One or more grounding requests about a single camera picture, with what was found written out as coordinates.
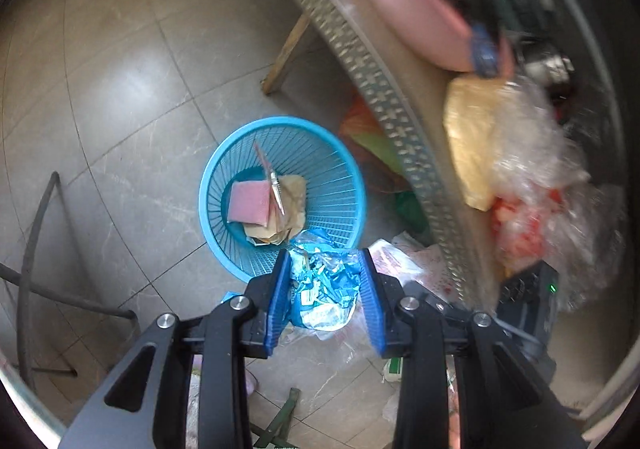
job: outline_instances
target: beige package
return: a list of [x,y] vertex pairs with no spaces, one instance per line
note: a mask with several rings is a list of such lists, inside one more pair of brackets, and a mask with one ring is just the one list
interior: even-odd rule
[[489,210],[494,201],[495,111],[502,99],[504,79],[463,75],[449,83],[444,127],[465,202]]
[[244,233],[254,238],[257,245],[279,245],[305,228],[306,180],[298,175],[284,175],[278,178],[280,195],[285,210],[284,222],[279,217],[277,206],[271,204],[269,223],[266,227],[244,223]]

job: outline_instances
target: yellow bag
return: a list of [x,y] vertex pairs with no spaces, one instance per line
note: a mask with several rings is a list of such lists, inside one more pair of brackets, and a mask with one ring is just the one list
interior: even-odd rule
[[493,133],[504,84],[504,79],[463,75],[452,80],[447,89],[444,127],[449,149],[465,202],[479,210],[489,210],[494,201]]

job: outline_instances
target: black cable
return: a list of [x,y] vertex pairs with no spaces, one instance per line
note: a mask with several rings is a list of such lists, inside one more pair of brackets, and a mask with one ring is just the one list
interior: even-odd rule
[[[0,263],[0,279],[8,281],[12,285],[20,286],[21,276],[15,270],[10,269],[6,265]],[[109,308],[102,306],[89,299],[84,299],[76,295],[67,293],[60,293],[53,291],[46,286],[39,285],[38,283],[31,282],[31,292],[44,297],[45,299],[51,299],[62,304],[68,304],[75,308],[82,308],[90,312],[96,312],[98,314],[113,315],[114,317],[123,317],[125,319],[135,319],[136,313],[133,310],[120,310],[119,308]]]
[[38,236],[40,235],[40,229],[42,228],[42,220],[44,219],[44,213],[49,205],[49,199],[53,192],[53,187],[60,183],[60,175],[58,172],[53,171],[51,178],[49,178],[49,184],[40,199],[38,205],[38,211],[36,217],[33,220],[31,226],[31,232],[29,233],[29,239],[27,241],[27,247],[24,250],[24,256],[22,258],[22,270],[20,276],[20,286],[18,286],[18,309],[16,311],[17,324],[17,352],[18,352],[18,367],[20,369],[20,377],[24,383],[32,390],[35,390],[35,383],[33,381],[33,372],[31,371],[31,345],[29,339],[30,322],[29,322],[29,297],[31,294],[31,271],[33,270],[33,260],[36,253],[36,245],[38,244]]

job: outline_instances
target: wooden chair leg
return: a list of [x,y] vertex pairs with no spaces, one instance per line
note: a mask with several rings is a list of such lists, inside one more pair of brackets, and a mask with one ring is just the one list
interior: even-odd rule
[[270,95],[270,93],[280,89],[293,59],[305,50],[306,45],[313,36],[313,31],[310,30],[313,27],[310,23],[311,19],[305,13],[296,22],[271,70],[262,81],[262,93],[265,95]]

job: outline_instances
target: pink sponge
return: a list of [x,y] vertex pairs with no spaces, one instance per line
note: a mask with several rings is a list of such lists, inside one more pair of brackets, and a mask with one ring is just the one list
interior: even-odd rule
[[269,223],[270,191],[268,180],[234,182],[231,186],[227,221],[255,223],[266,227]]

